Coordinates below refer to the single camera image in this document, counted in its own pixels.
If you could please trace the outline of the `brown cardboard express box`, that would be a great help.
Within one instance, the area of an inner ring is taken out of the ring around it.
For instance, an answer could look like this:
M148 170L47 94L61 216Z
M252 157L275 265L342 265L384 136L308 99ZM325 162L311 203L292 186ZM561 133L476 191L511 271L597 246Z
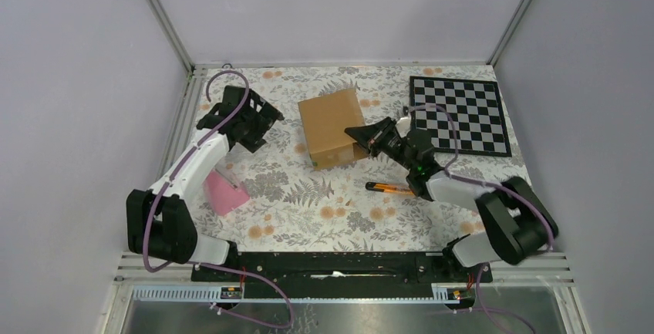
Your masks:
M345 133L364 125L356 89L340 91L298 103L306 147L315 170L353 163L367 157L357 142Z

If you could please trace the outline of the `orange black utility knife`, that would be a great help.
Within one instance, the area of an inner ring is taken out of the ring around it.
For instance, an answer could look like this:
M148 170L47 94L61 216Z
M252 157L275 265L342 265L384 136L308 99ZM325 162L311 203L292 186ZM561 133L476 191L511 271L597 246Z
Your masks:
M413 196L414 193L408 186L398 185L398 184L386 184L380 182L367 182L365 185L367 191L374 191L380 193L389 193L389 194L401 194L407 196Z

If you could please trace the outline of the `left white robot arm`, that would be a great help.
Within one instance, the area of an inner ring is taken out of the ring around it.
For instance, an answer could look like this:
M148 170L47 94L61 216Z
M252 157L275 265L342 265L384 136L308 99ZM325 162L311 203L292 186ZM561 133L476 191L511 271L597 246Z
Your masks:
M230 242L200 234L187 199L202 188L214 166L240 144L254 153L265 134L284 116L255 91L226 86L222 100L197 123L186 152L147 190L133 190L126 199L127 243L131 252L168 263L210 264L222 281L239 270Z

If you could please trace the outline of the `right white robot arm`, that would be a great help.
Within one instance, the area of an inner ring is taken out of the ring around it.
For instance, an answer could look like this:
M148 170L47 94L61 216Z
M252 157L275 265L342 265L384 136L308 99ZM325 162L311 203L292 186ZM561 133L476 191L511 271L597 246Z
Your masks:
M385 154L407 169L406 182L417 197L480 215L483 232L458 238L443 250L442 269L449 280L464 280L482 263L518 265L553 246L558 226L524 178L492 183L451 173L436 161L428 132L409 130L402 135L389 117L344 132L371 157Z

